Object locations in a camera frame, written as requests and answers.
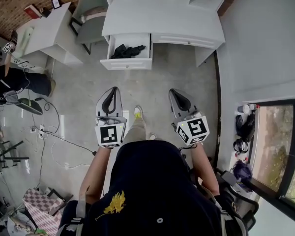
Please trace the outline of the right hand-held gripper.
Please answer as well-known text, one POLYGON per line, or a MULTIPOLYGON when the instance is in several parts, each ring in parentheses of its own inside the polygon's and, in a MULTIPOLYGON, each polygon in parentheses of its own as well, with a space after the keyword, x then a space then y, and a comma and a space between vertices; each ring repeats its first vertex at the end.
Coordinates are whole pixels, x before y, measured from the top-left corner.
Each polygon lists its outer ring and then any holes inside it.
POLYGON ((175 119, 172 123, 175 132, 187 146, 203 142, 209 135, 206 116, 196 106, 194 98, 178 89, 169 90, 171 112, 175 119))

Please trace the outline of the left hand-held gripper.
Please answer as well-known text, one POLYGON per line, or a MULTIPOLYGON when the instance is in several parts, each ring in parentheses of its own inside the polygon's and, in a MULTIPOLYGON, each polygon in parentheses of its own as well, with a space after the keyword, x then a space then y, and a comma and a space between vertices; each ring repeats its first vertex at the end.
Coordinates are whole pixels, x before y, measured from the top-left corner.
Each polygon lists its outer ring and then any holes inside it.
POLYGON ((116 148, 122 146, 127 119, 123 116, 118 87, 110 88, 97 101, 95 122, 95 132, 100 147, 116 148))

